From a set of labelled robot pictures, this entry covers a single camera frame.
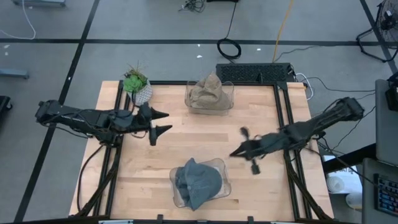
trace beige cloth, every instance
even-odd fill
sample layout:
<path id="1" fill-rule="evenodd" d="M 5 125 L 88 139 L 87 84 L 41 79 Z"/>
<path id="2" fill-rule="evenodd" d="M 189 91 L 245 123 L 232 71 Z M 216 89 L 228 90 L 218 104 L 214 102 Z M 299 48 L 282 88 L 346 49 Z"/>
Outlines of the beige cloth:
<path id="1" fill-rule="evenodd" d="M 207 110 L 227 110 L 231 106 L 228 95 L 222 89 L 221 80 L 214 72 L 193 87 L 190 103 L 193 108 Z"/>

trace keyboard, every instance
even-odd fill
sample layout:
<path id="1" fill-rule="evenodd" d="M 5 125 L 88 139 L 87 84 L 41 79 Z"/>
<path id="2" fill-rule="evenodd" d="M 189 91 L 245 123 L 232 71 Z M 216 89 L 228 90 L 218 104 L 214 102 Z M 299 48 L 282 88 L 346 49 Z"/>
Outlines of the keyboard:
<path id="1" fill-rule="evenodd" d="M 290 63 L 217 64 L 216 74 L 222 82 L 294 82 Z"/>
<path id="2" fill-rule="evenodd" d="M 388 192 L 398 194 L 398 182 L 391 181 L 388 177 L 379 174 L 374 175 L 374 182 L 379 186 L 379 188 L 374 188 L 376 210 L 398 216 L 398 197 L 388 194 Z"/>

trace white cable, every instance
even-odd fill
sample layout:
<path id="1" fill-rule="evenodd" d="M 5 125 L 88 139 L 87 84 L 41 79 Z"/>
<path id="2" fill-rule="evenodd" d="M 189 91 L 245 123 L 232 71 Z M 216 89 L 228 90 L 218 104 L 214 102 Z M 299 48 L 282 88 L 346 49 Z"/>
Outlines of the white cable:
<path id="1" fill-rule="evenodd" d="M 8 33 L 4 32 L 3 30 L 0 30 L 0 32 L 2 32 L 3 34 L 5 34 L 5 35 L 7 35 L 9 37 L 15 38 L 15 39 L 33 40 L 34 38 L 36 38 L 36 30 L 33 28 L 32 24 L 30 23 L 29 18 L 27 17 L 26 10 L 25 10 L 25 0 L 22 0 L 22 10 L 24 11 L 24 14 L 25 14 L 25 17 L 26 17 L 26 21 L 29 23 L 30 28 L 32 28 L 33 37 L 31 37 L 31 38 L 30 37 L 16 37 L 14 35 L 11 35 L 11 34 L 8 34 Z"/>
<path id="2" fill-rule="evenodd" d="M 313 90 L 312 90 L 312 87 L 311 87 L 311 84 L 310 84 L 309 80 L 308 80 L 308 79 L 306 78 L 306 76 L 305 76 L 304 74 L 302 74 L 302 73 L 296 73 L 296 75 L 302 75 L 302 76 L 304 77 L 304 79 L 305 79 L 305 81 L 307 82 L 308 87 L 310 88 L 310 91 L 311 91 L 311 96 L 310 96 L 309 98 L 307 98 L 307 100 L 311 100 L 311 98 L 313 97 Z"/>

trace white pot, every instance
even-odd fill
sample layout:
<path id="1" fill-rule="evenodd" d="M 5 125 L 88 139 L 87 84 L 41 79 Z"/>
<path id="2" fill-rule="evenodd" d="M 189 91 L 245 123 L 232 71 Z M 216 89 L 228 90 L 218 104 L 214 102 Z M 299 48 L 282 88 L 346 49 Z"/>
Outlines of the white pot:
<path id="1" fill-rule="evenodd" d="M 130 99 L 136 106 L 141 106 L 145 102 L 148 102 L 150 98 L 152 97 L 152 87 L 149 83 L 149 80 L 147 80 L 147 85 L 138 93 L 135 94 L 135 99 L 131 96 L 131 93 L 127 93 L 130 96 Z"/>

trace succulent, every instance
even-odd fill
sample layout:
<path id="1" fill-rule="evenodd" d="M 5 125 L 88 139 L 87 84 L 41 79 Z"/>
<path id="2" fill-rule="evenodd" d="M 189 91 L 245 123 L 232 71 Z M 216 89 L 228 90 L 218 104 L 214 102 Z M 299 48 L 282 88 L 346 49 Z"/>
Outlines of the succulent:
<path id="1" fill-rule="evenodd" d="M 124 74 L 123 89 L 129 93 L 137 93 L 147 85 L 147 77 L 138 69 L 132 68 Z"/>

